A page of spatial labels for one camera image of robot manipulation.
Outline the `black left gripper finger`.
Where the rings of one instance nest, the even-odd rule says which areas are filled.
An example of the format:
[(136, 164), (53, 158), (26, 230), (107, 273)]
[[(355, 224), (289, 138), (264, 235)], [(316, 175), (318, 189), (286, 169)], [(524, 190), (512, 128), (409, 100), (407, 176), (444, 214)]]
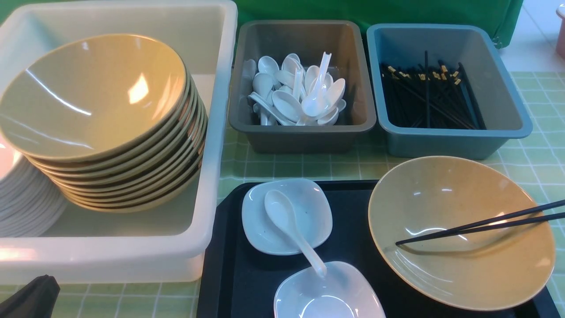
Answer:
[(37, 276), (0, 304), (2, 318), (50, 318), (60, 287), (54, 276)]

